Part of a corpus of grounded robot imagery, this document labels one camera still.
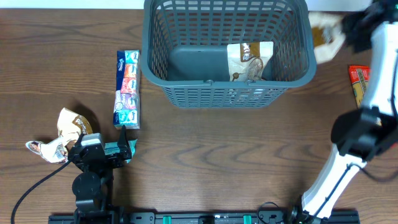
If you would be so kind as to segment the red spaghetti package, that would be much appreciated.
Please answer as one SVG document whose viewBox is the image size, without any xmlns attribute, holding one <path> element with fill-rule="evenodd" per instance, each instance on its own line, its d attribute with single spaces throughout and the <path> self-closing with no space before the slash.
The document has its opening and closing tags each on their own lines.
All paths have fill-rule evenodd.
<svg viewBox="0 0 398 224">
<path fill-rule="evenodd" d="M 364 65 L 350 65 L 348 71 L 354 98 L 357 107 L 360 108 L 368 87 L 370 68 Z"/>
</svg>

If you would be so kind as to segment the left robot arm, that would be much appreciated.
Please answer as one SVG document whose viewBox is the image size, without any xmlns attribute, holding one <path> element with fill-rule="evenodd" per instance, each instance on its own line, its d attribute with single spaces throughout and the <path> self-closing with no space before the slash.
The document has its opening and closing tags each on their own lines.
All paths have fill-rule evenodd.
<svg viewBox="0 0 398 224">
<path fill-rule="evenodd" d="M 72 183 L 76 197 L 75 223 L 129 223 L 123 207 L 112 205 L 113 170 L 132 159 L 126 128 L 122 127 L 117 150 L 106 153 L 100 133 L 81 134 L 68 153 L 68 161 L 82 173 Z"/>
</svg>

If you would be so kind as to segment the snack bag with barcode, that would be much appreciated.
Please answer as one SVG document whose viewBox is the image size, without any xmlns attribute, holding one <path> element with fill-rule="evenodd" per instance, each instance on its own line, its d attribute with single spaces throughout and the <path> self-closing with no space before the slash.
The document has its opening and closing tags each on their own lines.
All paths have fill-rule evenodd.
<svg viewBox="0 0 398 224">
<path fill-rule="evenodd" d="M 231 82 L 262 80 L 262 73 L 273 53 L 273 42 L 229 44 L 227 46 L 229 80 Z"/>
</svg>

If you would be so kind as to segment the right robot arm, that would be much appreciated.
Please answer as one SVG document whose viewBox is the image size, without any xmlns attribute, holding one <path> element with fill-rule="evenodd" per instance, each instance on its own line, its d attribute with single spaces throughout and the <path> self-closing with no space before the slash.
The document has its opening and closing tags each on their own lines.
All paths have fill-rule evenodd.
<svg viewBox="0 0 398 224">
<path fill-rule="evenodd" d="M 369 161 L 397 143 L 397 1 L 373 1 L 345 16 L 343 32 L 355 51 L 373 53 L 364 99 L 336 119 L 329 158 L 284 223 L 348 222 L 333 212 L 336 201 Z"/>
</svg>

